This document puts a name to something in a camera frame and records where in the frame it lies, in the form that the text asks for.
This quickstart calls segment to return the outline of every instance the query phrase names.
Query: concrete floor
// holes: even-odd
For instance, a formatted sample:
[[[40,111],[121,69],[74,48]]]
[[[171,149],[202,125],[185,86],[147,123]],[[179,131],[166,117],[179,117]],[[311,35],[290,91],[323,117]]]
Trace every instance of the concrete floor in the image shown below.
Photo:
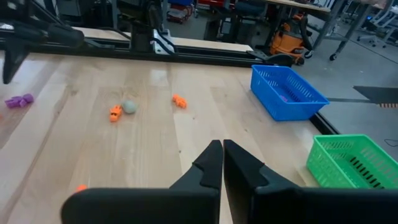
[[[183,24],[166,24],[174,37],[202,39],[206,18],[191,17]],[[340,32],[347,27],[342,25]],[[264,43],[267,32],[253,38],[252,44]],[[328,98],[366,98],[353,89],[355,85],[398,88],[398,48],[388,45],[386,49],[372,47],[368,42],[352,38],[338,58],[331,62],[339,42],[324,40],[313,57],[305,65],[294,67],[317,90]],[[321,109],[321,114],[342,134],[367,134],[395,160],[398,147],[385,143],[385,139],[398,140],[398,109],[380,108],[369,103],[331,102]]]

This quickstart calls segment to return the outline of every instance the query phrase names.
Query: green plastic basket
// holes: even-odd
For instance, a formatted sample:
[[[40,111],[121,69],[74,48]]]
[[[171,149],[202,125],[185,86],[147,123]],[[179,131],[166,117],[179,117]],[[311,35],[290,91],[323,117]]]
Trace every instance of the green plastic basket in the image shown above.
[[[307,167],[322,187],[398,188],[398,163],[364,134],[314,136]]]

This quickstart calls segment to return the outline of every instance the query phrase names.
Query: purple item in basket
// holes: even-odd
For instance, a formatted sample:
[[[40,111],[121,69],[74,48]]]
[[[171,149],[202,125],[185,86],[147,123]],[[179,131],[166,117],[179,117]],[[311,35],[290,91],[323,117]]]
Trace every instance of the purple item in basket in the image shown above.
[[[21,96],[13,96],[13,97],[11,97],[11,99],[15,100],[17,102],[20,102],[22,100],[22,97]]]
[[[19,107],[25,107],[27,102],[26,102],[26,100],[21,99],[21,101],[18,104],[19,104]]]
[[[13,100],[13,99],[6,100],[5,103],[6,103],[6,105],[7,105],[8,108],[15,108],[15,107],[18,107],[18,106],[19,106],[18,101]]]
[[[34,101],[34,98],[33,98],[32,94],[30,94],[30,93],[25,94],[25,95],[23,96],[23,99],[24,99],[27,103],[33,103],[33,101]]]

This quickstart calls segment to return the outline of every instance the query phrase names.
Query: gray ball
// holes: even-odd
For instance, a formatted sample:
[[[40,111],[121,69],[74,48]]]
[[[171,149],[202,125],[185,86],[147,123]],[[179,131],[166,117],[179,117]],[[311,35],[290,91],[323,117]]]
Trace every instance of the gray ball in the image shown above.
[[[127,114],[132,114],[137,111],[137,105],[131,100],[125,100],[122,103],[123,111]]]

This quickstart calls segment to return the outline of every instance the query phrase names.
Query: caster wheel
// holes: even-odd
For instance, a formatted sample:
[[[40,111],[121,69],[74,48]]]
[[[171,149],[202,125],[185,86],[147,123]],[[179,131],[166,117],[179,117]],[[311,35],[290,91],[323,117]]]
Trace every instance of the caster wheel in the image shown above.
[[[299,57],[296,61],[296,65],[303,65],[304,64],[304,58]]]
[[[334,60],[336,60],[336,58],[337,58],[337,54],[332,54],[332,55],[329,57],[329,60],[334,61]]]
[[[309,59],[312,57],[312,54],[313,54],[313,50],[310,50],[310,51],[304,53],[304,57]]]

